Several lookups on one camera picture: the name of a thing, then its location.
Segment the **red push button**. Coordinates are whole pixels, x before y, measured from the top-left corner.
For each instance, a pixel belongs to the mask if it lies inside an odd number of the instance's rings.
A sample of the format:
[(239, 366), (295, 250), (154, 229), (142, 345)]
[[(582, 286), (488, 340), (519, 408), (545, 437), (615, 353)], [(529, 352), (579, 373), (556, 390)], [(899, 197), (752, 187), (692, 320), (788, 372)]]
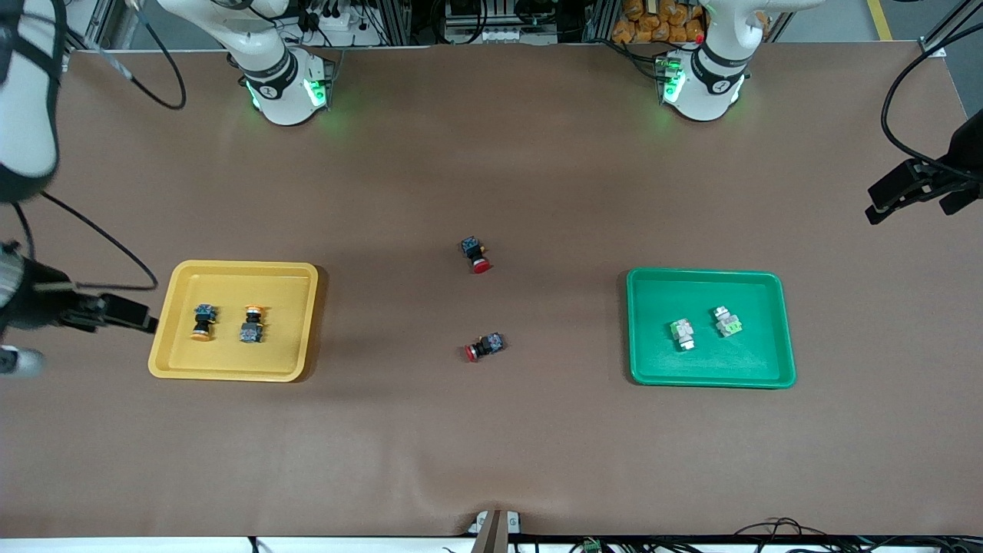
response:
[(482, 242), (475, 236), (464, 238), (460, 242), (460, 248), (464, 257), (469, 260), (473, 274), (482, 274), (492, 268), (492, 263), (489, 262), (489, 259), (485, 255), (487, 249), (485, 249)]
[(488, 355), (494, 355), (505, 349), (505, 338), (500, 333), (489, 333), (480, 336), (477, 342), (464, 347), (465, 357), (469, 362), (478, 362)]

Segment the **aluminium frame post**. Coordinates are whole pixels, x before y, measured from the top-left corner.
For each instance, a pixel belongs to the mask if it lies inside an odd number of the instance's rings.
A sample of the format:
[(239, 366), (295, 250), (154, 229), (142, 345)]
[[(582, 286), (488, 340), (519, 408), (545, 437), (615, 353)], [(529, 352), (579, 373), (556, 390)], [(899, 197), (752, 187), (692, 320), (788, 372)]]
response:
[(983, 0), (955, 0), (954, 7), (926, 35), (920, 36), (918, 43), (921, 50), (931, 55), (944, 55), (942, 43), (963, 31), (963, 28), (968, 28), (970, 20), (981, 9)]

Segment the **white socket bar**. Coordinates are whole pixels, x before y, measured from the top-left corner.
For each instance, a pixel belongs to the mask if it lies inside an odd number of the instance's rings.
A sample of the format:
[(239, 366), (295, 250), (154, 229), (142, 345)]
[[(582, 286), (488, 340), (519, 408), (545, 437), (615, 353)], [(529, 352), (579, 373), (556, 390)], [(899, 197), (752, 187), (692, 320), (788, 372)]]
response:
[(489, 27), (478, 32), (477, 28), (450, 28), (443, 32), (448, 43), (519, 43), (525, 35), (521, 27)]

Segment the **yellow plastic tray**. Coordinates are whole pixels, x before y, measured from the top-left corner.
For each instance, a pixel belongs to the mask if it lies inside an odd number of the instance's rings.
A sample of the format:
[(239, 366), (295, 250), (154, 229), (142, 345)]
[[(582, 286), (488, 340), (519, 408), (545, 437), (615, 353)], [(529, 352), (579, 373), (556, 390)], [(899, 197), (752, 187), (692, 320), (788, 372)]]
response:
[[(171, 274), (147, 366), (172, 380), (292, 382), (308, 369), (322, 277), (310, 263), (185, 261)], [(194, 308), (217, 308), (212, 340), (190, 338)], [(242, 343), (246, 305), (266, 308), (261, 343)]]

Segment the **brown table mat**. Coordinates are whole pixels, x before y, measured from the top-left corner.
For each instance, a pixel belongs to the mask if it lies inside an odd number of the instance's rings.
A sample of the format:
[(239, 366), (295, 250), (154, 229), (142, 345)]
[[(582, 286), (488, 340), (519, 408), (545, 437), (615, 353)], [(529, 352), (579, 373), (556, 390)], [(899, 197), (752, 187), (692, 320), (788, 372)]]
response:
[[(766, 45), (692, 124), (597, 45), (352, 51), (296, 128), (221, 53), (177, 56), (178, 112), (74, 54), (53, 195), (162, 280), (317, 265), (322, 319), (288, 384), (155, 378), (133, 330), (11, 333), (47, 367), (0, 379), (0, 538), (452, 535), (486, 508), (541, 533), (983, 535), (983, 202), (864, 216), (918, 53)], [(632, 267), (775, 273), (796, 385), (634, 384)], [(505, 349), (469, 362), (489, 333)]]

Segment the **orange packets pile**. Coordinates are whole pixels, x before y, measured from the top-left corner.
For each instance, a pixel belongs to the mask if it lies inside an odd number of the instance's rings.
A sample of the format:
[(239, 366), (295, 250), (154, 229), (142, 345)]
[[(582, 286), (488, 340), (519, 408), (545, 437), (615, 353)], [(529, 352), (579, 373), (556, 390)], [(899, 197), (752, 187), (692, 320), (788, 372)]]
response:
[(703, 43), (708, 13), (700, 0), (619, 0), (615, 43)]

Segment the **white power strip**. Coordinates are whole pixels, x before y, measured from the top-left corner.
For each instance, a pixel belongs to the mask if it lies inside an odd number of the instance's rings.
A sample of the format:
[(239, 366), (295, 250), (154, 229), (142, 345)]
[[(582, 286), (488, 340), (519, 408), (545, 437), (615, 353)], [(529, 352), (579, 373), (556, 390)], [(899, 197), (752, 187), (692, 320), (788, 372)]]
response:
[(371, 47), (380, 45), (380, 39), (368, 18), (351, 6), (339, 8), (338, 17), (333, 12), (326, 12), (319, 19), (320, 32), (316, 36), (329, 40), (336, 47)]

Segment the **green plastic tray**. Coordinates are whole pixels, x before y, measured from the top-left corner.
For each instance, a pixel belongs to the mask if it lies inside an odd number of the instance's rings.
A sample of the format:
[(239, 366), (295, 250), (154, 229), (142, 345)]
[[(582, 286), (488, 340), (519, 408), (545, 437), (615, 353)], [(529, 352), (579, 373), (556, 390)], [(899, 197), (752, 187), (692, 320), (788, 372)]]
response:
[[(770, 272), (635, 267), (625, 277), (626, 358), (643, 386), (788, 389), (796, 384), (782, 280)], [(722, 337), (713, 309), (742, 332)], [(668, 325), (688, 319), (695, 349), (678, 351)]]

